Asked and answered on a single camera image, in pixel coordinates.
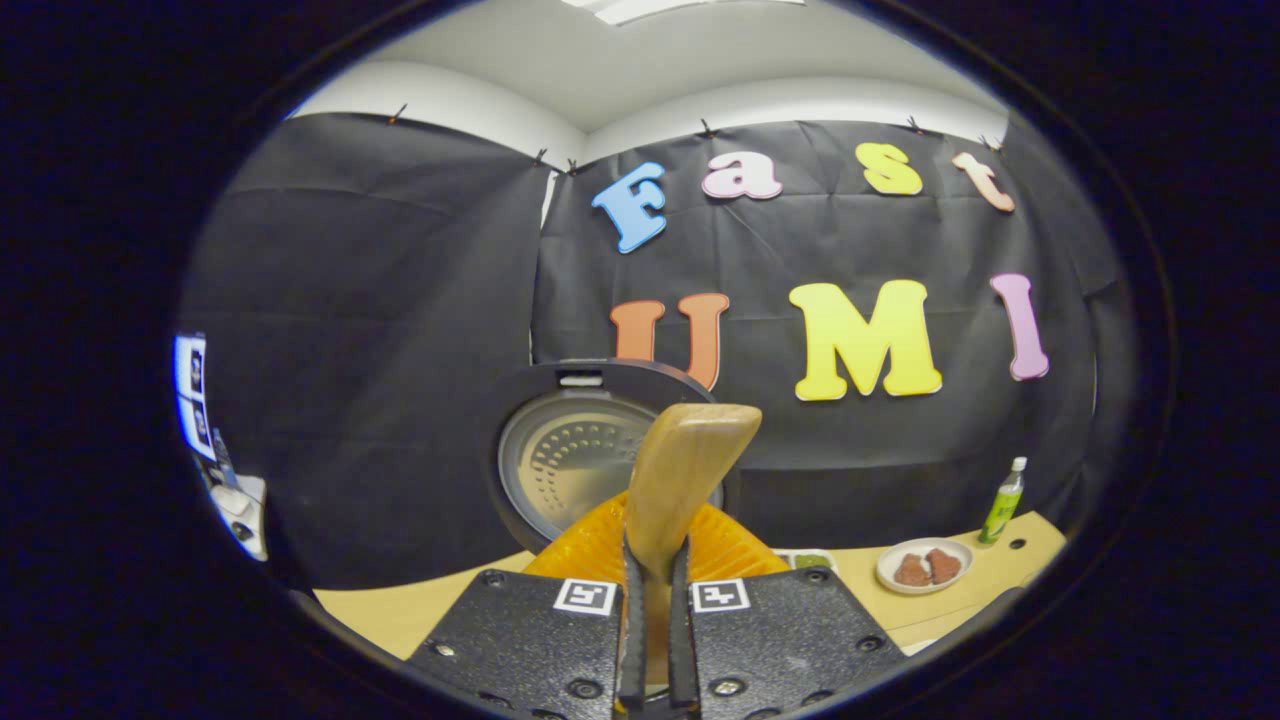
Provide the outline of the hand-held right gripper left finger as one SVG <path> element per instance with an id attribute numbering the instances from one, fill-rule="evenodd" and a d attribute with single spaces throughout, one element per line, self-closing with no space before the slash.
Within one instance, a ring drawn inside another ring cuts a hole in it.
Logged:
<path id="1" fill-rule="evenodd" d="M 614 719 L 644 703 L 646 642 L 622 495 L 522 571 L 481 570 L 410 657 L 413 670 L 515 719 Z"/>

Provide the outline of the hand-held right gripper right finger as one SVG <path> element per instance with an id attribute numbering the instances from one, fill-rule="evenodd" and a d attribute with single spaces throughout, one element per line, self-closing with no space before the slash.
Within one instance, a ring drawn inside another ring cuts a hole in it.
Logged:
<path id="1" fill-rule="evenodd" d="M 695 719 L 797 719 L 908 659 L 822 551 L 778 553 L 704 505 L 676 565 L 669 678 Z"/>

